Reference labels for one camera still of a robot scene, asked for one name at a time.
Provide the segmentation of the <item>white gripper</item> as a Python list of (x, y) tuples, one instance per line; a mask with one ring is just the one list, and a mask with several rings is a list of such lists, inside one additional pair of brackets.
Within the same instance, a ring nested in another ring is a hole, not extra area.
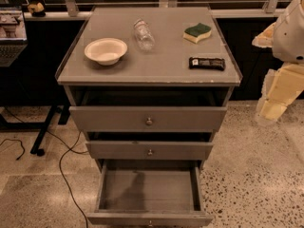
[[(276, 23), (272, 23), (252, 41), (257, 48), (272, 48)], [(258, 124), (275, 124), (281, 115), (304, 90), (304, 66), (284, 63), (278, 70), (270, 69), (264, 83), (265, 98), (256, 106), (255, 120)]]

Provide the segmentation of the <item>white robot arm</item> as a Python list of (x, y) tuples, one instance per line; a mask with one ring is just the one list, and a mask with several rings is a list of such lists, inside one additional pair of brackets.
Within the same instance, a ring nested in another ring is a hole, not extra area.
[(282, 62), (280, 69), (269, 69), (265, 75), (256, 106), (256, 122), (274, 124), (304, 91), (304, 0), (292, 0), (252, 45), (270, 48)]

